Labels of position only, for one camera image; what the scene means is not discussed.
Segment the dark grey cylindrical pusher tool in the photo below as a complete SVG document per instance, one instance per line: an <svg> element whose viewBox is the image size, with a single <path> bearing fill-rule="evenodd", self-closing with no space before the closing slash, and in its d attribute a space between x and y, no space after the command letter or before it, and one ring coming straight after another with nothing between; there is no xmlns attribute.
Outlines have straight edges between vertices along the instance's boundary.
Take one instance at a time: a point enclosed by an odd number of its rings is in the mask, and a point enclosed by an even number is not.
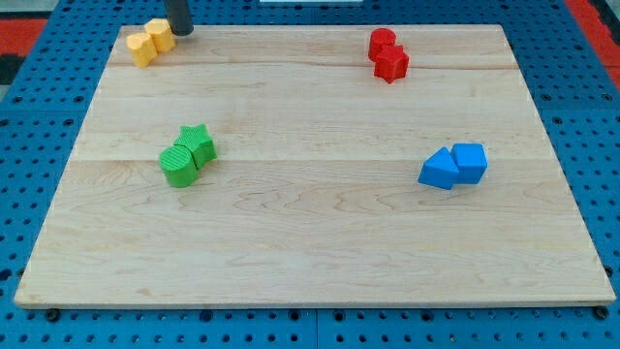
<svg viewBox="0 0 620 349"><path fill-rule="evenodd" d="M189 36L194 24L188 0L163 0L171 32L176 36Z"/></svg>

